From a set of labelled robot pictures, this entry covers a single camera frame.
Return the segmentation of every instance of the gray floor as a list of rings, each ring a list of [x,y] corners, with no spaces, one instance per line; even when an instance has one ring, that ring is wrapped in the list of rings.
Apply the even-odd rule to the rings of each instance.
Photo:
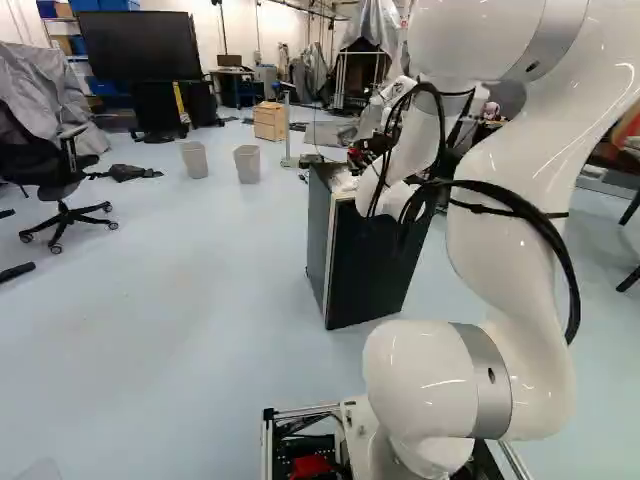
[[[292,120],[311,115],[296,109]],[[293,137],[294,153],[313,150]],[[0,223],[0,268],[38,263],[0,287],[1,479],[43,458],[64,480],[257,478],[262,408],[363,392],[361,349],[375,323],[324,330],[304,276],[306,185],[280,168],[284,146],[257,141],[263,181],[240,186],[232,150],[256,142],[251,127],[235,121],[190,139],[207,147],[207,179],[186,177],[175,143],[114,136],[99,169],[124,162],[166,176],[85,182],[70,203],[111,200],[121,228],[75,225],[58,257],[15,234],[51,205],[0,190],[0,208],[18,212]],[[614,290],[640,263],[640,214],[617,225],[627,203],[574,195],[578,406],[561,434],[517,445],[538,479],[640,473],[640,285]],[[433,224],[400,316],[478,321],[484,307],[449,266],[444,226]]]

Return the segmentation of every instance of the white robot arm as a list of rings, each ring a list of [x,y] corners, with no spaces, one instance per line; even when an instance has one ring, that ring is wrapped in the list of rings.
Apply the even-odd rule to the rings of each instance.
[[[575,180],[606,130],[640,94],[640,0],[417,0],[412,64],[443,93],[448,135],[477,81],[526,83],[527,102],[471,149],[456,179],[518,193],[542,212],[566,212]],[[421,92],[404,120],[374,214],[396,218],[413,190],[402,180],[436,158],[439,121]],[[363,174],[367,215],[382,160]],[[505,209],[483,195],[452,198]],[[564,220],[554,220],[562,232]],[[489,305],[478,327],[393,321],[367,340],[368,400],[402,463],[434,478],[468,458],[473,438],[540,439],[574,411],[575,377],[555,305],[548,246],[525,221],[451,205],[447,247],[464,282]]]
[[[393,83],[380,91],[376,91],[369,99],[367,106],[362,110],[358,133],[356,133],[353,140],[371,138],[374,130],[382,130],[393,105],[415,87],[417,83],[413,78],[400,75]]]

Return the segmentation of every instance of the gray waste bin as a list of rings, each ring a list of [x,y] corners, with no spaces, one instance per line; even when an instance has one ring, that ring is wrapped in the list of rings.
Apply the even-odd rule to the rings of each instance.
[[[233,151],[240,183],[258,183],[260,181],[260,147],[242,145]]]
[[[180,144],[182,160],[187,167],[187,174],[194,179],[209,175],[207,152],[200,142],[184,142]]]

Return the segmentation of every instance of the television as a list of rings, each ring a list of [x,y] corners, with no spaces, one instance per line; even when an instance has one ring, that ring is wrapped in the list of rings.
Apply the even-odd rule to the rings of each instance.
[[[123,82],[199,80],[193,22],[187,12],[78,12],[93,74]]]

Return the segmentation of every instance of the blue bin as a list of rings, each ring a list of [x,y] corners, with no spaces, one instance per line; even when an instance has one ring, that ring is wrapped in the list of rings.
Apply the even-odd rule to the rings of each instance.
[[[84,43],[84,38],[82,35],[72,35],[69,37],[71,41],[71,51],[74,55],[86,55],[87,54],[87,46]]]
[[[58,15],[56,14],[56,2],[38,0],[36,2],[38,5],[38,13],[40,14],[40,18],[56,18]]]
[[[74,12],[93,12],[100,10],[100,2],[98,0],[69,0],[71,10]]]
[[[87,84],[91,91],[98,96],[117,96],[122,95],[115,83],[108,80],[98,80],[96,77],[87,77]]]
[[[128,11],[140,10],[140,3],[131,0],[99,0],[100,10]]]

